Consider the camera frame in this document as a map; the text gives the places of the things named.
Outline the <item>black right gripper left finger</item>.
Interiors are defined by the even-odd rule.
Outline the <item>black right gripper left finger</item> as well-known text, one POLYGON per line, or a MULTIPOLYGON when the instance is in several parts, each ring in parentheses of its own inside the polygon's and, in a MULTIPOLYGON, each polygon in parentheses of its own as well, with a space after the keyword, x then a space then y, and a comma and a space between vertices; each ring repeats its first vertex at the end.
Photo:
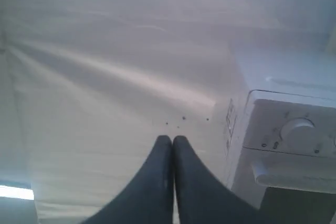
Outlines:
POLYGON ((147 159, 113 200, 84 223, 172 223, 172 141, 159 135, 147 159))

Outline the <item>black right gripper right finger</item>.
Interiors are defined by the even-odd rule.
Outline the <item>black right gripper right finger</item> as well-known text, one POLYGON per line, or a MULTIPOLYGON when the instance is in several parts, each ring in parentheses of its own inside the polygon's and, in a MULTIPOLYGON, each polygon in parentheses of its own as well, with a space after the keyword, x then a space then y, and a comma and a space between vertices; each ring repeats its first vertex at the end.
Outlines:
POLYGON ((270 223, 209 171, 185 136, 174 138, 173 156, 180 223, 270 223))

